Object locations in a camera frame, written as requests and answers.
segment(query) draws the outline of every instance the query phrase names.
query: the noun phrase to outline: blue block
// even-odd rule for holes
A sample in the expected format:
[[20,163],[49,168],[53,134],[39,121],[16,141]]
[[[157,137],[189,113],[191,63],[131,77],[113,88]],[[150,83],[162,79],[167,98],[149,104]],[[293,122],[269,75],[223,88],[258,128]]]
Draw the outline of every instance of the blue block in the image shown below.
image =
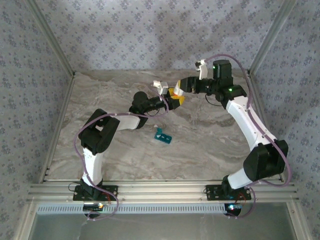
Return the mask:
[[170,144],[172,140],[172,136],[162,133],[162,129],[160,127],[156,129],[156,134],[154,135],[154,138],[166,144]]

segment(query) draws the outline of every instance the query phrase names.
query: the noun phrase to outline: black mounting plate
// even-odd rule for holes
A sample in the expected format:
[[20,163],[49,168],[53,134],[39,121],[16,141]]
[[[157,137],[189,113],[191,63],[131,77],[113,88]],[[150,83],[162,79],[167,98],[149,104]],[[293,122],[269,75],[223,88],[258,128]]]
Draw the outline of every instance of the black mounting plate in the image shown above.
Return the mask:
[[250,190],[244,187],[232,191],[228,196],[224,194],[221,185],[206,185],[203,192],[208,201],[251,200]]
[[[118,186],[116,185],[102,185],[100,188],[107,190],[114,195],[118,195]],[[110,201],[116,201],[116,199],[109,195]],[[108,200],[108,195],[104,192],[102,192],[97,199],[93,199],[92,196],[85,191],[80,185],[76,186],[74,189],[73,193],[73,201],[102,201],[102,202],[107,202]]]

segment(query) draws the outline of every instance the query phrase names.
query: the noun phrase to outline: floral wallpaper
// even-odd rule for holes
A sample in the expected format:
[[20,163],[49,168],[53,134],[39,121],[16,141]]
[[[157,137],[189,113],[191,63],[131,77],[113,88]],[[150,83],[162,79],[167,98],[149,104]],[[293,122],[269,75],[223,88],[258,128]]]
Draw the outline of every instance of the floral wallpaper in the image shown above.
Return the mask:
[[194,69],[216,53],[248,68],[282,0],[36,0],[72,68]]
[[39,179],[70,78],[20,0],[0,0],[0,239]]
[[298,0],[256,73],[271,130],[289,144],[293,181],[320,239],[320,3]]

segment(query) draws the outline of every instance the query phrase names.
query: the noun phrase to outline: patterned wallpaper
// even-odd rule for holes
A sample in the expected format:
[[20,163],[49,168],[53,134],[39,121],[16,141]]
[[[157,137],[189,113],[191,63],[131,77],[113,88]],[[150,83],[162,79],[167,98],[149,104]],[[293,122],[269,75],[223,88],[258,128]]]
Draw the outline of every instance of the patterned wallpaper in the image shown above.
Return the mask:
[[12,239],[69,77],[20,0],[0,0],[0,239]]
[[293,181],[320,240],[320,3],[298,0],[258,69],[271,130],[289,144]]
[[36,0],[72,68],[194,69],[216,53],[248,68],[282,0]]

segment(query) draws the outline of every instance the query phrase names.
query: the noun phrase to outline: gray marble table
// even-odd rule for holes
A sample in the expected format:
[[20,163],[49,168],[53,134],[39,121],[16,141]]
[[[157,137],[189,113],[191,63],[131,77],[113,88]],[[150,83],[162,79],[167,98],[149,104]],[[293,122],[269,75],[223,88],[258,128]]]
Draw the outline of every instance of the gray marble table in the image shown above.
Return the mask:
[[[190,70],[76,73],[46,179],[81,177],[73,137],[97,108],[127,112],[137,91],[155,96],[154,80],[174,87],[177,80],[196,74]],[[234,73],[234,84],[248,93],[241,74]],[[219,104],[213,96],[208,98]],[[172,136],[171,144],[154,139],[155,125]],[[188,93],[183,105],[164,117],[149,119],[139,130],[118,131],[103,155],[102,174],[104,180],[221,179],[240,169],[248,154],[247,141],[232,116],[222,107],[208,104],[204,94]]]

